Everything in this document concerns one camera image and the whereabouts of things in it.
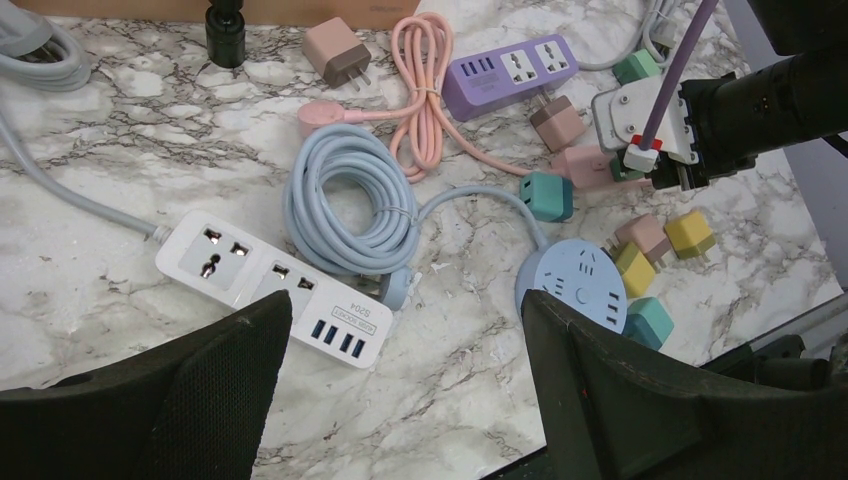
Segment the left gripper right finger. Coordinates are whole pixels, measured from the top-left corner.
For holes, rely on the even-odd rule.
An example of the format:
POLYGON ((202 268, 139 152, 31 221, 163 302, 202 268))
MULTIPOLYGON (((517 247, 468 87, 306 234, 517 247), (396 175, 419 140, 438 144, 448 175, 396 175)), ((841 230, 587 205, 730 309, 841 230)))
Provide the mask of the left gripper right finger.
POLYGON ((522 304, 557 479, 843 479, 847 353, 799 335, 695 367, 539 291, 522 304))

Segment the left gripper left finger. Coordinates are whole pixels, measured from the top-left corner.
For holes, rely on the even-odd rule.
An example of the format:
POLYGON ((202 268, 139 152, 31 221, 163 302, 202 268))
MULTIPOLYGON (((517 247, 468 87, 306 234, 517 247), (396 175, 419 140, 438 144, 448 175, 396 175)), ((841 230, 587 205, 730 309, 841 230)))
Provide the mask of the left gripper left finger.
POLYGON ((278 291, 53 386, 1 394, 5 479, 247 479, 293 320, 278 291))

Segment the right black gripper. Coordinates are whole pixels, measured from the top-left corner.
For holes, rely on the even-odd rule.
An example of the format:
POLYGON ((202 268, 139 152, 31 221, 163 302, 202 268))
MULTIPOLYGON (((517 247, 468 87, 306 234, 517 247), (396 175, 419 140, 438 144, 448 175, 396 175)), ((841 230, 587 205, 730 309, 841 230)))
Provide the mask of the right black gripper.
POLYGON ((659 156, 649 174, 657 190, 678 187, 682 191, 707 187, 714 179, 732 176, 756 164, 755 153, 742 147, 741 124, 747 115, 744 104, 755 75, 737 78, 728 73, 718 79, 687 80, 680 84, 672 104, 683 113, 684 145, 693 164, 684 164, 669 153, 659 156))

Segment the green plug adapter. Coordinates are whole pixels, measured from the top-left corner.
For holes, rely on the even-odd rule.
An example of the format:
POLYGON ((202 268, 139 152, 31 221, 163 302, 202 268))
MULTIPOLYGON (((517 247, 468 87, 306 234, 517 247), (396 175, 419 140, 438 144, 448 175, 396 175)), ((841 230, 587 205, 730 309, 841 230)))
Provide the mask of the green plug adapter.
POLYGON ((662 68, 647 49, 640 49, 616 63, 612 67, 612 73, 620 85, 626 85, 644 78, 660 76, 662 68))
POLYGON ((609 169, 616 183, 641 181, 645 179, 645 173, 626 167, 623 161, 619 158, 610 160, 609 169))

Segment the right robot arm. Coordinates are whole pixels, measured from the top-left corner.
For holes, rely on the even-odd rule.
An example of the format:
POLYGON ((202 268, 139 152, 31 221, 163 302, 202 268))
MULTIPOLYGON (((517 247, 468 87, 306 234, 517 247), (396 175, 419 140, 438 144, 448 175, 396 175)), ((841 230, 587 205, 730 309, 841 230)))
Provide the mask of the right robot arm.
POLYGON ((749 5, 781 61, 741 78, 727 74, 678 87, 693 155, 685 165, 661 154, 648 175, 655 189, 706 187, 754 168, 762 153, 816 139, 846 154, 846 2, 749 5))

